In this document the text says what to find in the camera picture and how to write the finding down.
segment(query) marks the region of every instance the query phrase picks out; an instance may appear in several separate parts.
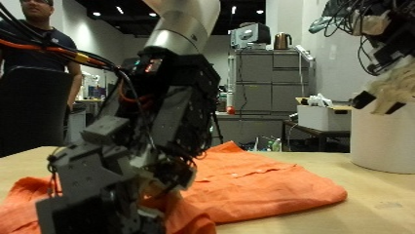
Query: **metal robot arm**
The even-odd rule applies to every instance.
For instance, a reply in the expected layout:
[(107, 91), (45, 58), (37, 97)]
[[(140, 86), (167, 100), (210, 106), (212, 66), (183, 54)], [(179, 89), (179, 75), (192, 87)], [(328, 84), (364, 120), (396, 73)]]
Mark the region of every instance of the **metal robot arm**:
[(160, 20), (123, 77), (114, 116), (49, 156), (50, 196), (35, 204), (41, 233), (164, 233), (147, 192), (187, 189), (210, 146), (219, 75), (199, 54), (219, 0), (144, 0)]

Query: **orange cloth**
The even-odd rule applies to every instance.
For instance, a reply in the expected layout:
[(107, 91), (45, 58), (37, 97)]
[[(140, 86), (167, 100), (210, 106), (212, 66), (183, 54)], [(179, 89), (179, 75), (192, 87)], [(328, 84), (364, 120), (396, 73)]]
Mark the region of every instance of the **orange cloth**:
[[(46, 198), (49, 178), (21, 178), (0, 207), (0, 234), (39, 234), (34, 203)], [(215, 234), (215, 224), (183, 199), (167, 197), (167, 234)]]
[(218, 223), (297, 212), (347, 196), (329, 179), (240, 150), (232, 142), (210, 148), (195, 164), (195, 181), (180, 194)]
[[(196, 177), (182, 199), (163, 204), (171, 234), (214, 234), (214, 222), (285, 214), (345, 199), (327, 178), (276, 162), (227, 142), (196, 161)], [(47, 178), (18, 180), (0, 206), (0, 234), (39, 234), (34, 202), (46, 197)]]

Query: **ceiling light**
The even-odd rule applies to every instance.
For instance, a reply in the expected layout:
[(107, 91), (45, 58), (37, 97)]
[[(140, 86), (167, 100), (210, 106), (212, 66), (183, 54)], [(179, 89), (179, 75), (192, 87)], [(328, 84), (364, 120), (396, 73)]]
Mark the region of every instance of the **ceiling light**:
[(121, 14), (123, 14), (125, 12), (122, 11), (121, 7), (117, 7), (117, 10)]

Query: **desk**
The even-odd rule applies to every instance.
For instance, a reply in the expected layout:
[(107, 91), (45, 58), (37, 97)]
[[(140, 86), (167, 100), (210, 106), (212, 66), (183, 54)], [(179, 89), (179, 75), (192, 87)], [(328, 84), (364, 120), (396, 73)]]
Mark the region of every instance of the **desk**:
[[(47, 176), (45, 157), (54, 147), (41, 147), (0, 159), (0, 201), (23, 176)], [(328, 177), (348, 193), (336, 205), (218, 225), (218, 234), (409, 234), (415, 232), (415, 175), (371, 171), (349, 163), (348, 154), (258, 152), (296, 163)]]
[(292, 128), (297, 129), (300, 132), (313, 136), (319, 140), (319, 152), (327, 151), (327, 139), (329, 137), (349, 137), (349, 131), (319, 131), (315, 129), (309, 129), (305, 127), (299, 126), (295, 122), (288, 120), (283, 120), (281, 126), (281, 143), (285, 142), (285, 126), (291, 126)]

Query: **person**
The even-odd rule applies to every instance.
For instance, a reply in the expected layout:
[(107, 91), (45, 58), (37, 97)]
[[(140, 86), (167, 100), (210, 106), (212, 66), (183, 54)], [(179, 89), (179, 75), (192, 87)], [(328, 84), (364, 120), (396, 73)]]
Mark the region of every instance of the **person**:
[[(59, 30), (50, 26), (50, 16), (54, 12), (53, 0), (19, 0), (25, 19), (21, 22), (39, 35), (46, 35), (53, 42), (63, 47), (75, 49), (77, 45), (73, 39)], [(22, 36), (19, 31), (6, 22), (0, 21), (0, 28), (17, 36)], [(10, 47), (0, 47), (0, 70), (1, 63), (3, 73), (14, 66), (30, 66), (66, 71), (71, 74), (74, 80), (67, 97), (67, 111), (63, 121), (63, 132), (66, 134), (69, 112), (73, 110), (78, 89), (81, 85), (81, 71), (78, 63), (65, 59), (51, 53), (38, 51), (19, 50)]]

